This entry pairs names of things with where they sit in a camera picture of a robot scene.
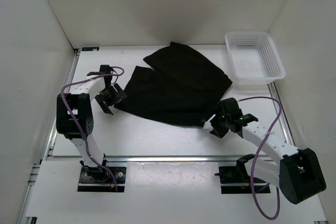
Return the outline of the black shorts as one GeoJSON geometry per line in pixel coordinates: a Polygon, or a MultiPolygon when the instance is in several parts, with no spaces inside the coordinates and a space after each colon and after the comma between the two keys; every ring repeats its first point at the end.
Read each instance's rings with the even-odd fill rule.
{"type": "Polygon", "coordinates": [[[228,75],[192,47],[176,42],[136,66],[115,108],[141,118],[185,127],[203,127],[233,84],[228,75]]]}

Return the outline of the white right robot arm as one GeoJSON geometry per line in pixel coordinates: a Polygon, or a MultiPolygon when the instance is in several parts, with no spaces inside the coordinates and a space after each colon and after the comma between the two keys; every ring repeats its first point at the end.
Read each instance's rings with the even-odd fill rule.
{"type": "Polygon", "coordinates": [[[247,183],[254,176],[280,189],[285,198],[298,204],[327,187],[316,153],[299,149],[285,143],[279,137],[267,132],[266,128],[251,115],[244,115],[241,109],[216,109],[210,120],[211,134],[222,138],[233,132],[241,138],[260,147],[272,159],[266,162],[255,154],[248,154],[236,161],[229,171],[220,170],[217,175],[229,183],[247,183]]]}

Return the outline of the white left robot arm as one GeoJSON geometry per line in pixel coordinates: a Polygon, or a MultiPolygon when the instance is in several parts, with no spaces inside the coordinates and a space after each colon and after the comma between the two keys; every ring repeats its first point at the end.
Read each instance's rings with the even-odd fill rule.
{"type": "Polygon", "coordinates": [[[101,65],[99,71],[88,73],[84,80],[65,85],[57,96],[57,132],[77,148],[82,167],[98,182],[105,182],[113,175],[93,137],[91,103],[96,101],[103,113],[112,115],[110,107],[127,97],[117,84],[123,74],[121,67],[101,65]]]}

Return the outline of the white perforated plastic basket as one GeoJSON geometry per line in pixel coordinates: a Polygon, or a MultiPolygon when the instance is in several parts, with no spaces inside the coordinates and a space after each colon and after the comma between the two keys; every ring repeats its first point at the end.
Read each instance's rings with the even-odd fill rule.
{"type": "Polygon", "coordinates": [[[232,64],[234,85],[260,89],[286,76],[271,36],[262,31],[234,31],[225,34],[232,64]]]}

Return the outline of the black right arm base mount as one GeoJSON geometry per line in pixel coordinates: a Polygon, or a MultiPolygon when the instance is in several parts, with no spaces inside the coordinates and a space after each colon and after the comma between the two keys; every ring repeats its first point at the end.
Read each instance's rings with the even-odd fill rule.
{"type": "Polygon", "coordinates": [[[233,166],[220,166],[215,176],[219,177],[221,194],[252,194],[250,176],[245,164],[252,161],[254,154],[248,154],[236,161],[233,166]]]}

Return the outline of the aluminium front rail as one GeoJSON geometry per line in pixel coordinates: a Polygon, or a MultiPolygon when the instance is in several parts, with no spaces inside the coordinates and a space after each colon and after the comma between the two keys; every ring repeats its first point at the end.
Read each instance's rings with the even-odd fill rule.
{"type": "Polygon", "coordinates": [[[243,155],[215,156],[107,156],[110,162],[235,162],[243,155]]]}

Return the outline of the aluminium rail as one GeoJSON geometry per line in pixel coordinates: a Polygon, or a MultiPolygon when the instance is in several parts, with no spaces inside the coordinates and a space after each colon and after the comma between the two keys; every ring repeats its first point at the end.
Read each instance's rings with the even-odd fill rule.
{"type": "Polygon", "coordinates": [[[107,156],[110,162],[235,162],[243,155],[215,156],[107,156]]]}
{"type": "Polygon", "coordinates": [[[48,159],[49,153],[54,149],[56,135],[60,134],[66,139],[72,139],[72,132],[74,132],[75,137],[81,138],[80,129],[84,129],[84,127],[80,126],[80,120],[77,119],[75,113],[70,110],[71,101],[74,100],[75,104],[77,104],[78,99],[75,98],[74,95],[69,94],[80,52],[80,49],[74,50],[71,66],[67,73],[65,83],[58,89],[58,94],[55,99],[55,116],[53,117],[52,124],[47,127],[47,136],[42,138],[44,144],[43,153],[39,155],[39,160],[33,163],[29,171],[27,190],[17,223],[35,223],[37,220],[37,217],[26,217],[25,214],[28,203],[30,202],[33,186],[35,185],[40,170],[40,165],[48,159]]]}
{"type": "MultiPolygon", "coordinates": [[[[268,85],[268,89],[269,89],[270,96],[272,98],[278,100],[280,103],[282,103],[281,99],[280,99],[280,96],[279,96],[279,93],[278,93],[278,90],[277,90],[274,82],[272,82],[271,84],[268,85]]],[[[285,138],[285,141],[289,144],[296,145],[295,141],[293,139],[293,135],[292,135],[292,132],[291,132],[286,114],[284,112],[284,109],[282,110],[282,113],[281,113],[281,116],[280,116],[278,122],[279,122],[279,125],[281,127],[281,130],[282,130],[283,136],[285,138]]],[[[318,212],[323,213],[323,216],[324,216],[323,218],[319,218],[319,217],[317,219],[314,218],[312,223],[329,223],[329,221],[327,219],[327,216],[326,216],[326,213],[325,213],[325,210],[323,208],[321,199],[320,199],[320,195],[315,195],[315,196],[303,201],[302,203],[298,204],[297,206],[303,206],[304,204],[306,204],[308,207],[313,207],[313,209],[309,211],[310,213],[312,213],[313,210],[318,210],[318,212]]]]}

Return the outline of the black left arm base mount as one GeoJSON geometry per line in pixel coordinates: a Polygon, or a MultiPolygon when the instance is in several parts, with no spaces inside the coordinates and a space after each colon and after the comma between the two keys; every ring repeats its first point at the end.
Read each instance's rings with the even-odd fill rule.
{"type": "Polygon", "coordinates": [[[110,173],[100,167],[85,166],[80,161],[81,171],[78,180],[78,192],[100,192],[100,193],[123,193],[127,168],[122,166],[108,167],[116,180],[113,180],[110,173]]]}

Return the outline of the aluminium right side rail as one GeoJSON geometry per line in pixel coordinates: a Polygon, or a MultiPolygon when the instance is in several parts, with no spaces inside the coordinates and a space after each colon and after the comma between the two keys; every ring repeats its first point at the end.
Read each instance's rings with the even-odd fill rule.
{"type": "MultiPolygon", "coordinates": [[[[278,93],[278,90],[277,90],[274,82],[272,82],[271,84],[268,85],[268,89],[269,89],[270,96],[272,98],[278,100],[280,103],[282,103],[281,99],[280,99],[280,96],[279,96],[279,93],[278,93]]],[[[281,116],[280,116],[278,122],[279,122],[279,125],[281,127],[281,130],[282,130],[283,136],[285,138],[285,141],[289,144],[296,145],[295,141],[293,139],[293,135],[292,135],[292,132],[291,132],[286,114],[284,112],[284,109],[282,110],[282,113],[281,113],[281,116]]],[[[297,206],[303,206],[304,204],[306,204],[308,207],[313,207],[313,209],[309,211],[310,213],[312,213],[313,210],[318,210],[318,212],[323,213],[323,216],[324,216],[323,218],[319,218],[319,217],[317,219],[314,218],[312,223],[329,223],[329,221],[327,219],[327,216],[326,216],[326,213],[325,213],[325,210],[323,208],[321,199],[320,199],[320,195],[315,195],[315,196],[303,201],[302,203],[298,204],[297,206]]]]}

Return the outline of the aluminium left side rail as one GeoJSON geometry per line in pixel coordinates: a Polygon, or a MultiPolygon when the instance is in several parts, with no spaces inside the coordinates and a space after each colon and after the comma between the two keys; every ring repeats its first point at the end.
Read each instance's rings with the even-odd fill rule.
{"type": "Polygon", "coordinates": [[[77,119],[75,113],[70,110],[71,101],[74,100],[75,104],[77,104],[78,99],[75,98],[74,95],[69,94],[80,52],[80,49],[74,50],[71,66],[67,73],[65,83],[58,89],[58,94],[55,99],[55,116],[53,117],[52,124],[47,127],[47,136],[42,138],[44,144],[43,153],[39,155],[39,160],[33,163],[29,171],[27,190],[17,223],[35,223],[37,220],[37,217],[26,217],[25,214],[28,203],[30,202],[33,186],[35,185],[40,170],[40,165],[48,159],[49,153],[54,149],[56,135],[60,134],[66,139],[72,139],[72,132],[74,132],[75,137],[81,138],[80,129],[84,129],[84,127],[80,126],[80,120],[77,119]]]}

